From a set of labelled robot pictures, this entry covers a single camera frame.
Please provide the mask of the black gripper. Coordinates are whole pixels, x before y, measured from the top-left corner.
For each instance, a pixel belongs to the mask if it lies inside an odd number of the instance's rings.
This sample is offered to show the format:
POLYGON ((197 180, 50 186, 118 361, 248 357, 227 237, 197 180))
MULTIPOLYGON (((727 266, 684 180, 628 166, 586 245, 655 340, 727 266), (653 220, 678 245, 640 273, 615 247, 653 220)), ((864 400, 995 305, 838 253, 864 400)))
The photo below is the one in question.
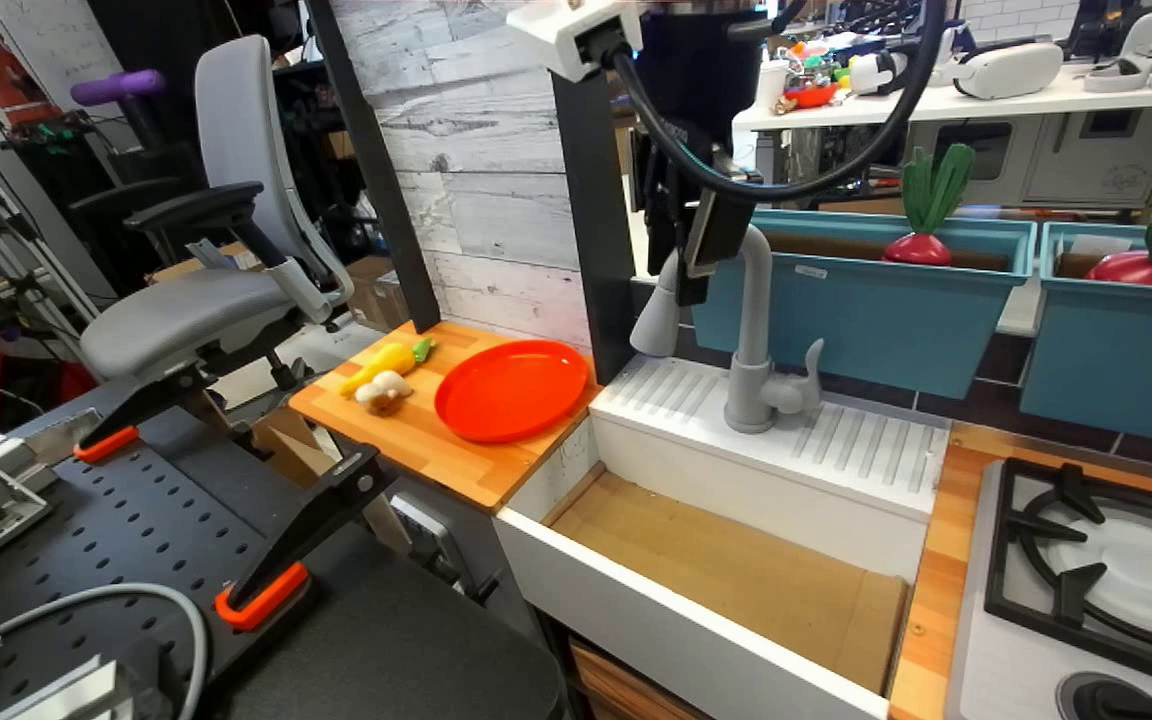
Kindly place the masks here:
POLYGON ((744 227, 753 220, 753 204, 730 192, 705 192, 690 211, 690 231, 684 245, 684 273, 690 280, 706 274, 721 261, 734 254, 744 245, 744 227))

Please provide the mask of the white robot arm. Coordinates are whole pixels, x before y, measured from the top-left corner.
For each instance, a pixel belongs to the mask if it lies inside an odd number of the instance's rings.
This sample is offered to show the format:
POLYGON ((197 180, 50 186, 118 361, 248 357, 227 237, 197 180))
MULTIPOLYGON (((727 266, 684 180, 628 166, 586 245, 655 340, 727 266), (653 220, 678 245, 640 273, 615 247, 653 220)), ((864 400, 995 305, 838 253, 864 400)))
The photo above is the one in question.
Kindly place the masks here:
POLYGON ((644 214, 644 266, 688 280, 701 172, 753 99, 755 57, 730 41, 753 8, 713 0, 526 0, 509 26, 551 77, 577 262, 586 288, 633 280, 628 214, 644 214))

